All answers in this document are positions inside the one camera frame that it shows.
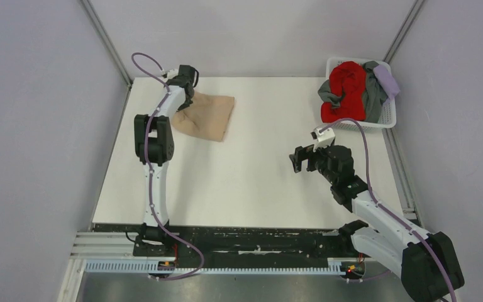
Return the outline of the beige t shirt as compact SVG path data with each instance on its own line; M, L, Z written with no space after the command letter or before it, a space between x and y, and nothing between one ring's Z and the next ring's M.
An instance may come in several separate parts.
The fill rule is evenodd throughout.
M175 113L171 125L191 137L222 142L235 107L232 96L215 96L195 92L192 104Z

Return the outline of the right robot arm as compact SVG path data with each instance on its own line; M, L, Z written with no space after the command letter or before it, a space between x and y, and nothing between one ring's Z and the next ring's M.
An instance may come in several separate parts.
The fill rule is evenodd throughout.
M297 147L289 155L294 172L307 163L330 184L334 200L357 215L340 228L339 251L353 257L368 255L397 276L413 301L435 301L465 284L451 239L431 233L391 210L359 177L349 148L331 145Z

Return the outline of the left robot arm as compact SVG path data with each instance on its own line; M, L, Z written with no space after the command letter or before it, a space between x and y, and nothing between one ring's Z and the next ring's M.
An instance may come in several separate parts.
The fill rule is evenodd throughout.
M138 239L148 242L157 256L165 256L176 243L169 234L167 213L167 170L174 155L170 119L192 104L199 72L190 65L180 65L176 75L161 82L165 95L145 115L134 118L135 153L145 171L146 210Z

